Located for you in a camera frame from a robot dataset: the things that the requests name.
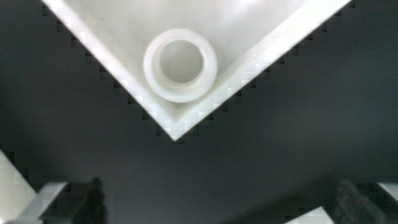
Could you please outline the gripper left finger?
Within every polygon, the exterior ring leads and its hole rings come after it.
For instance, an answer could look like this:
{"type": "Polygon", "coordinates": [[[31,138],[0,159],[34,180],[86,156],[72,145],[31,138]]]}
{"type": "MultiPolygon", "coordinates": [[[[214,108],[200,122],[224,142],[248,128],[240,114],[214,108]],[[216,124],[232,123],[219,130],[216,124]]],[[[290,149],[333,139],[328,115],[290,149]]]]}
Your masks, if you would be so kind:
{"type": "Polygon", "coordinates": [[[50,182],[17,218],[17,224],[107,224],[100,179],[50,182]]]}

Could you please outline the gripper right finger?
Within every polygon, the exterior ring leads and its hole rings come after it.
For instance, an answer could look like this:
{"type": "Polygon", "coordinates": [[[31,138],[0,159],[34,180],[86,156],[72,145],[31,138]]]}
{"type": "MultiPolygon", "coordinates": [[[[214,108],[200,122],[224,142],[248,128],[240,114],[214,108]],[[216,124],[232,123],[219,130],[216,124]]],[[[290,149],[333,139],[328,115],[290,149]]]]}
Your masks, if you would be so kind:
{"type": "Polygon", "coordinates": [[[344,180],[329,216],[335,224],[398,224],[398,182],[344,180]]]}

